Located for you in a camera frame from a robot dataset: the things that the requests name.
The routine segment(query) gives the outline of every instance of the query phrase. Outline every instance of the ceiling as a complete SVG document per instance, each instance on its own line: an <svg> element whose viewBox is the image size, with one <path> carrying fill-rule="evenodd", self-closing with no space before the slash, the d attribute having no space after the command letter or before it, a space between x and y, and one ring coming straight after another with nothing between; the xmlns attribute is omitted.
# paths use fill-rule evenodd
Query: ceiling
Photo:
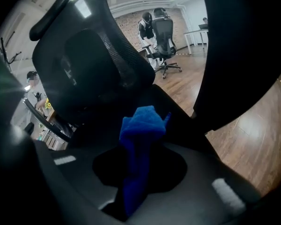
<svg viewBox="0 0 281 225"><path fill-rule="evenodd" d="M107 0L114 17L130 12L150 9L154 7L173 8L187 0ZM0 29L0 37L7 41L15 31L7 47L7 55L13 57L22 51L16 60L31 59L37 42L29 39L29 30L50 9L55 0L20 0L10 12Z"/></svg>

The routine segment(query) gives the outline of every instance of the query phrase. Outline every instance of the blue microfiber towel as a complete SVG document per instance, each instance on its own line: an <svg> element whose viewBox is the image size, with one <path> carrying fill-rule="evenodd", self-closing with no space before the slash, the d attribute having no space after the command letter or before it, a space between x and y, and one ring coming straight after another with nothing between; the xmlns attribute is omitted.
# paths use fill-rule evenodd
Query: blue microfiber towel
<svg viewBox="0 0 281 225"><path fill-rule="evenodd" d="M170 113L164 120L153 106L139 107L133 117L123 118L120 146L127 151L127 177L124 178L122 195L124 211L131 216L147 196L150 146L165 134Z"/></svg>

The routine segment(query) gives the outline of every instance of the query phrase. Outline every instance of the person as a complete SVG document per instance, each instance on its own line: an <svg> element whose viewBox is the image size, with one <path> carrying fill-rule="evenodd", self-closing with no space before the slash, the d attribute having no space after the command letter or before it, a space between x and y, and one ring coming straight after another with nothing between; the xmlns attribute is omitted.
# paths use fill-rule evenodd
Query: person
<svg viewBox="0 0 281 225"><path fill-rule="evenodd" d="M27 73L27 82L30 84L30 90L27 93L27 99L31 102L35 109L37 109L44 118L47 118L51 108L46 106L47 96L40 82L37 72L30 71ZM71 137L73 130L58 114L52 119L53 124L58 127L66 136Z"/></svg>
<svg viewBox="0 0 281 225"><path fill-rule="evenodd" d="M155 53L154 48L156 39L154 38L154 32L152 27L152 15L149 12L145 12L142 15L142 20L138 23L139 38L143 46L148 46L152 53ZM159 65L158 59L149 58L151 67L156 70L156 66Z"/></svg>
<svg viewBox="0 0 281 225"><path fill-rule="evenodd" d="M203 22L204 22L205 24L208 24L208 19L207 19L206 17L203 17Z"/></svg>

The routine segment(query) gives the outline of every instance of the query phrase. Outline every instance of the white desk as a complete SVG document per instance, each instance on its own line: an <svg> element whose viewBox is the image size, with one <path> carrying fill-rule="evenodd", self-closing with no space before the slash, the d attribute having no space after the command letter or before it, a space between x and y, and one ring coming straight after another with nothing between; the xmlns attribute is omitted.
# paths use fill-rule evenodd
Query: white desk
<svg viewBox="0 0 281 225"><path fill-rule="evenodd" d="M190 43L189 43L189 40L188 40L188 35L191 35L191 34L196 34L196 33L199 33L200 36L201 36L201 42L202 42L202 45L203 45L203 50L205 50L205 47L204 47L204 42L203 42L203 37L202 37L202 32L208 32L208 29L200 29L200 30L196 30L196 31L191 31L191 32L186 32L184 33L184 36L185 36L185 39L186 39L186 43L187 43L187 47L188 47L188 52L189 54L192 54L192 51L191 51L191 46L190 46Z"/></svg>

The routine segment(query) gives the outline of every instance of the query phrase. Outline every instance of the fluorescent light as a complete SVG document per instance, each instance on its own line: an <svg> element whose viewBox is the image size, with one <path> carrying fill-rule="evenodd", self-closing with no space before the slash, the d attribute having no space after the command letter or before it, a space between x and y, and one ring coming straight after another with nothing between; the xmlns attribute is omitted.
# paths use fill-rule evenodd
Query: fluorescent light
<svg viewBox="0 0 281 225"><path fill-rule="evenodd" d="M75 6L84 18L92 14L85 0L78 0L75 2Z"/></svg>
<svg viewBox="0 0 281 225"><path fill-rule="evenodd" d="M25 91L28 91L30 89L30 85L28 85L27 87L24 88Z"/></svg>

